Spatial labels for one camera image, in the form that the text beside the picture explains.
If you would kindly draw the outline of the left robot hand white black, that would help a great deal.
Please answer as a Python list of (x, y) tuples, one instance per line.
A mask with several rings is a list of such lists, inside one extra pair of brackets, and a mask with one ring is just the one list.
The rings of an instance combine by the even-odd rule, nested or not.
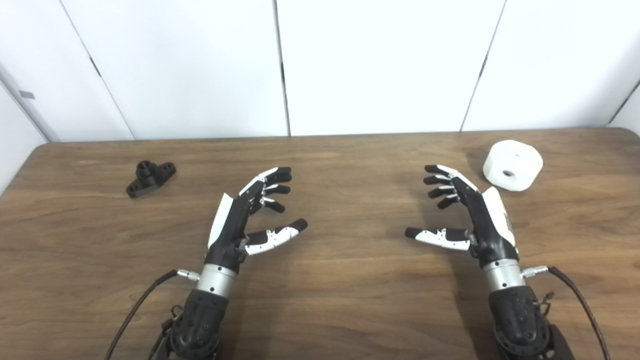
[(292, 178), (290, 167), (274, 167), (252, 178), (236, 196), (222, 195), (197, 290), (228, 299), (246, 257), (276, 249), (306, 230), (308, 223), (300, 218), (281, 227), (246, 232), (249, 218), (263, 208), (285, 212), (285, 206), (270, 195), (290, 193), (286, 183)]

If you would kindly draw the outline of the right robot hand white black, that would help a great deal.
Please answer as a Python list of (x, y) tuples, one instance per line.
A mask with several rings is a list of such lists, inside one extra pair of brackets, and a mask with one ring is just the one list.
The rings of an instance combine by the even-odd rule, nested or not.
[(482, 192), (461, 172), (441, 164), (426, 165), (425, 171), (430, 175), (423, 182), (438, 185), (428, 197), (440, 198), (441, 210), (457, 203), (464, 205), (473, 229), (409, 227), (405, 230), (406, 237), (445, 249), (468, 251), (478, 261), (491, 292), (525, 287), (515, 236), (498, 190), (492, 186)]

